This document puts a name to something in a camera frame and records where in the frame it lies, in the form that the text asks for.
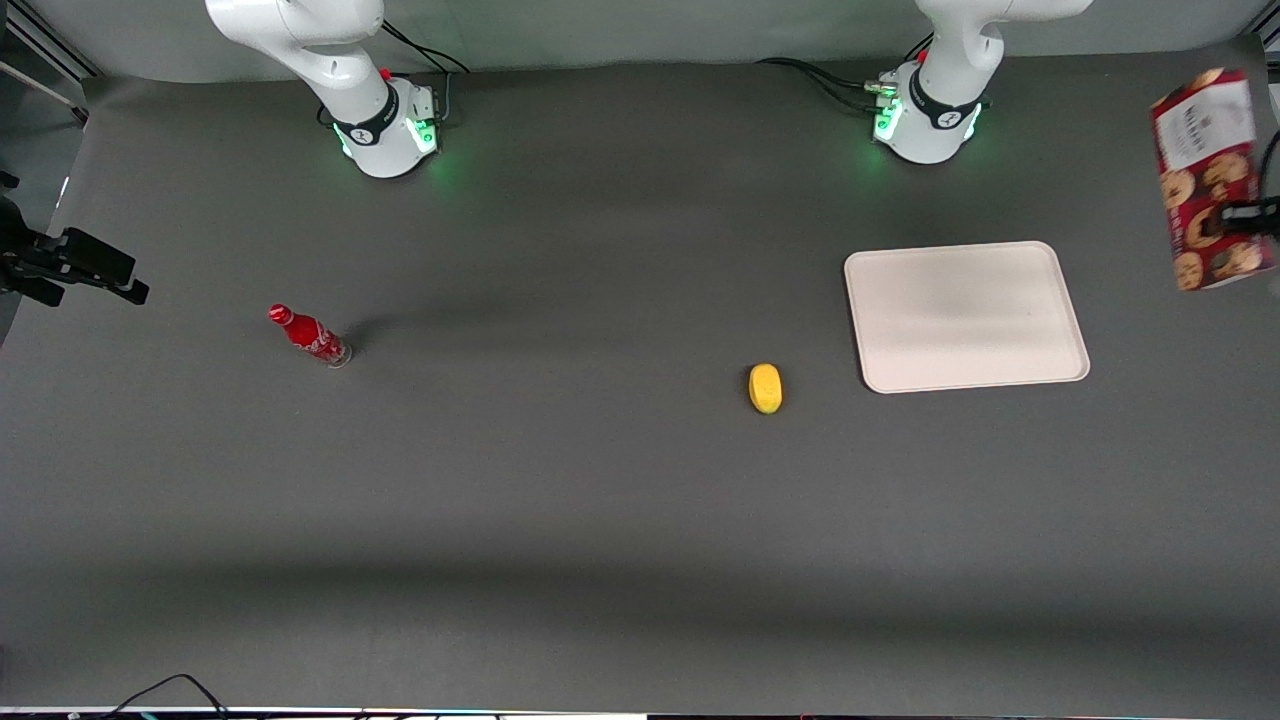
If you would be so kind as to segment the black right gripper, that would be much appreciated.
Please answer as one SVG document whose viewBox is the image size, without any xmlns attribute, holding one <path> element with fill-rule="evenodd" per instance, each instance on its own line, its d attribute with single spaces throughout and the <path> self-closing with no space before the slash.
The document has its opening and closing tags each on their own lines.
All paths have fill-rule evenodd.
<svg viewBox="0 0 1280 720">
<path fill-rule="evenodd" d="M 136 260 L 78 228 L 65 228 L 61 246 L 28 227 L 20 209 L 6 196 L 20 181 L 1 173 L 1 295 L 31 299 L 58 307 L 65 287 L 87 284 L 106 290 L 133 305 L 143 305 L 150 287 L 134 279 Z M 63 269 L 63 261 L 70 269 Z"/>
</svg>

